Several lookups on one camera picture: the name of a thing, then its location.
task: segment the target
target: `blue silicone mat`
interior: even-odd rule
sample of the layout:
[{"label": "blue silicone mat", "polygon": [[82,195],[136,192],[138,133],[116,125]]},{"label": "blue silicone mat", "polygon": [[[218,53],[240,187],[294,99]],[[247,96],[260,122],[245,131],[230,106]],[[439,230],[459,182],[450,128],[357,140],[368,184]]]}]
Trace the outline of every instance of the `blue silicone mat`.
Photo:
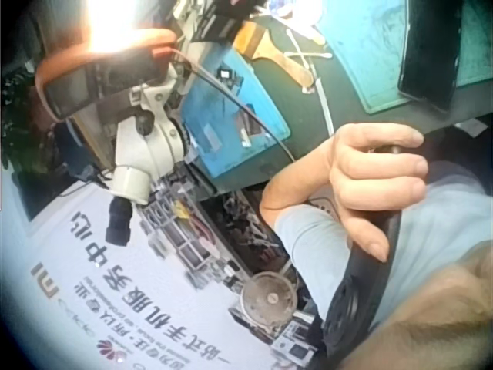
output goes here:
[{"label": "blue silicone mat", "polygon": [[[240,100],[253,106],[254,112],[268,125],[279,140],[290,136],[291,131],[267,91],[251,67],[232,49],[215,45],[203,66],[212,74],[227,67],[243,77],[241,87],[232,91]],[[236,128],[239,108],[201,79],[196,79],[182,105],[182,118],[197,144],[197,150],[212,177],[231,170],[245,160],[276,145],[266,134],[252,138],[252,146],[244,148]]]},{"label": "blue silicone mat", "polygon": [[[367,113],[404,104],[397,82],[407,0],[326,0],[317,25],[346,69]],[[493,78],[491,3],[464,0],[458,86]]]}]

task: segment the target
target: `black cable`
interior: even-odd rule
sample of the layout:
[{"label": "black cable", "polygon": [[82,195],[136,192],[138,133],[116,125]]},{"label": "black cable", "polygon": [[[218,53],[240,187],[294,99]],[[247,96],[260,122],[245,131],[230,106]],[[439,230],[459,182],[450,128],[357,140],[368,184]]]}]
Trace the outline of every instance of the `black cable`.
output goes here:
[{"label": "black cable", "polygon": [[77,189],[74,189],[72,190],[71,192],[67,193],[67,194],[60,194],[58,195],[58,198],[65,198],[65,197],[69,197],[71,196],[72,194],[74,193],[77,193],[79,190],[81,190],[83,187],[87,187],[89,184],[91,184],[92,181],[89,181],[88,183],[85,183],[84,185],[81,185],[80,187],[78,187]]},{"label": "black cable", "polygon": [[290,152],[289,149],[287,149],[286,145],[284,145],[284,143],[282,143],[275,135],[272,134],[272,131],[270,131],[270,129],[267,127],[267,125],[265,125],[256,114],[252,113],[249,109],[247,109],[245,106],[243,106],[240,103],[238,103],[229,94],[227,94],[226,91],[225,91],[226,90],[226,87],[224,87],[224,86],[218,86],[214,81],[209,81],[209,79],[206,76],[203,76],[198,71],[196,71],[194,68],[191,68],[191,66],[190,66],[189,70],[190,70],[190,72],[194,73],[197,77],[199,77],[201,80],[207,82],[214,89],[216,89],[217,91],[219,91],[220,93],[222,93],[232,103],[234,103],[242,111],[244,111],[251,119],[253,119],[260,127],[262,127],[269,134],[270,137],[272,137],[276,141],[276,143],[283,149],[283,151],[289,157],[289,159],[290,159],[291,162],[294,162],[295,161],[293,154]]}]

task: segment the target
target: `workbench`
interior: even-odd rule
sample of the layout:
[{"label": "workbench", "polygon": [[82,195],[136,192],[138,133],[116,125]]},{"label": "workbench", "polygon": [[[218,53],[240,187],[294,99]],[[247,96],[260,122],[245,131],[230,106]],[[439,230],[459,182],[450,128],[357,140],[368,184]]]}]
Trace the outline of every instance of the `workbench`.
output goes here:
[{"label": "workbench", "polygon": [[[295,51],[284,25],[269,18],[259,19],[258,22],[270,29],[272,40],[279,50]],[[329,45],[322,49],[310,40],[298,35],[296,37],[304,52],[332,52]],[[458,88],[451,111],[447,115],[417,102],[369,115],[364,111],[337,55],[334,54],[328,60],[313,58],[313,61],[324,85],[335,130],[345,123],[397,122],[413,126],[422,133],[429,133],[493,112],[493,82],[489,80]],[[252,66],[290,127],[291,136],[285,140],[285,144],[296,158],[310,152],[328,138],[322,107],[316,93],[303,94],[301,88],[271,61],[255,61]],[[268,181],[289,162],[282,149],[275,146],[211,181],[221,193],[238,190]],[[198,164],[206,172],[200,161]]]}]

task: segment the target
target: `hand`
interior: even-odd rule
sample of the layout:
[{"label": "hand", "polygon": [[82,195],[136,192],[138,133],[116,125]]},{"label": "hand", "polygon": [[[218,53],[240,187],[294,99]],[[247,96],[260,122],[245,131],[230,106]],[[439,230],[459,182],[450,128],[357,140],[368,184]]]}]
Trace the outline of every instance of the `hand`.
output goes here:
[{"label": "hand", "polygon": [[380,261],[387,260],[388,240],[362,211],[403,210],[423,200],[428,163],[414,154],[368,151],[386,145],[416,148],[423,141],[423,135],[409,126],[352,123],[321,146],[341,223],[353,241]]}]

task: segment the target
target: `person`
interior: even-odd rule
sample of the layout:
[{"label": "person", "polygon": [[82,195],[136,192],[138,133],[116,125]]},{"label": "person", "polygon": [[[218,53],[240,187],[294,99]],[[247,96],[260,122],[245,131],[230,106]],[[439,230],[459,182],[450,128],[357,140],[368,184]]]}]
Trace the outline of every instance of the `person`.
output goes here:
[{"label": "person", "polygon": [[[387,260],[388,240],[364,212],[403,210],[374,330],[341,369],[467,370],[492,359],[492,198],[454,163],[372,150],[423,142],[405,125],[347,124],[278,173],[263,192],[260,213],[282,240],[322,319],[344,276],[348,238]],[[306,204],[329,184],[340,220]]]}]

